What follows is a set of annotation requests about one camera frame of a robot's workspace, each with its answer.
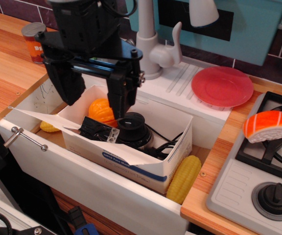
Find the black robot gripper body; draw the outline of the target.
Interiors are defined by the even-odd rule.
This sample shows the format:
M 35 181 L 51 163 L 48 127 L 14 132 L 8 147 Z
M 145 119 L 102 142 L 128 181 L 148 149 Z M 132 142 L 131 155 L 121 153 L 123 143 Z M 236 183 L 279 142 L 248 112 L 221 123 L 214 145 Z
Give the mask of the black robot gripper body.
M 38 33 L 49 76 L 68 73 L 143 76 L 142 52 L 122 40 L 114 0 L 48 0 L 58 31 Z

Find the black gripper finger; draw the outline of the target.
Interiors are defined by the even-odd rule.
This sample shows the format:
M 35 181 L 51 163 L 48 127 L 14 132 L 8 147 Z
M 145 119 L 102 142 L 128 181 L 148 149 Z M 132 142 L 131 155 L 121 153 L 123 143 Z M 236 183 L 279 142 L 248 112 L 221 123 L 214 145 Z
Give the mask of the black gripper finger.
M 68 62 L 44 61 L 44 65 L 62 100 L 69 106 L 73 105 L 86 88 L 82 74 L 74 72 Z
M 124 118 L 135 104 L 137 89 L 145 81 L 139 61 L 118 61 L 110 65 L 107 77 L 108 99 L 115 119 Z

